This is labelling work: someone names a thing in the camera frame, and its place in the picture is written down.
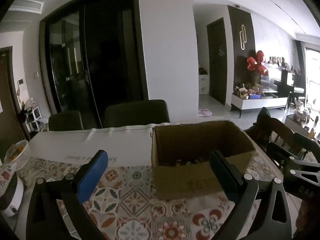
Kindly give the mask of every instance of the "cardboard box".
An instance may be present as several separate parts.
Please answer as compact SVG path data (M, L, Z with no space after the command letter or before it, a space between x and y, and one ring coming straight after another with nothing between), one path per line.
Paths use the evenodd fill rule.
M230 121L153 128L151 163L157 198L179 199L222 191L209 162L174 166L220 150L244 173L255 151L247 135Z

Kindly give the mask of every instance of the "floral cloth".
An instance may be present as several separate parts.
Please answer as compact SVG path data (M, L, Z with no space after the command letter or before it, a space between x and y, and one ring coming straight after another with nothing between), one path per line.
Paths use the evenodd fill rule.
M31 157L17 172L31 193L36 179L62 179L76 173L79 165L56 163ZM247 172L255 179L271 181L275 177L260 155L252 157ZM62 200L57 200L70 234L80 239ZM223 192L189 199L158 200L152 168L109 167L101 177L89 201L83 203L94 224L109 240L209 240L226 220L234 203ZM246 236L257 212L255 201L241 232Z
M0 197L2 197L7 190L16 168L16 163L7 163L0 166Z

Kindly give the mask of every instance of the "dark chair backrest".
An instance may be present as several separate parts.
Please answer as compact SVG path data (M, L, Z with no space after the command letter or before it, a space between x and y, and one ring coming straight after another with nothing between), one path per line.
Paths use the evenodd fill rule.
M277 135L275 142L280 137L283 140L282 147L288 144L290 152L297 155L302 150L302 147L295 142L292 130L278 119L272 118L265 107L259 112L257 122L245 130L245 132L263 150L266 149L267 144L272 140L273 132Z
M164 100L144 100L108 106L104 116L104 128L150 123L170 122L167 103Z
M79 111L65 111L49 117L49 131L77 131L83 130Z

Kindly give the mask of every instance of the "red balloon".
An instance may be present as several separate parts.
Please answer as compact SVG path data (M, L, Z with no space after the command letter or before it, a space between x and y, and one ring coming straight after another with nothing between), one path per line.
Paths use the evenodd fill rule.
M250 71L255 70L257 66L257 62L253 57L248 57L247 63L248 63L247 69L249 69Z
M258 66L258 70L259 70L260 74L264 75L264 76L268 76L269 75L269 71L266 69L266 67L261 65L261 63L258 64L258 65L259 65Z
M258 63L258 64L263 61L263 56L264 56L264 55L263 55L262 50L259 50L259 51L257 52L257 56L256 56L256 59L257 59L257 63Z

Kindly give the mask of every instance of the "glass door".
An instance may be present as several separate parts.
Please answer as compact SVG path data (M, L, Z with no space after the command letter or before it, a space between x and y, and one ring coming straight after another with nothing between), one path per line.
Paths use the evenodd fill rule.
M84 129L98 128L81 56L79 11L49 25L50 54L58 112L78 110Z

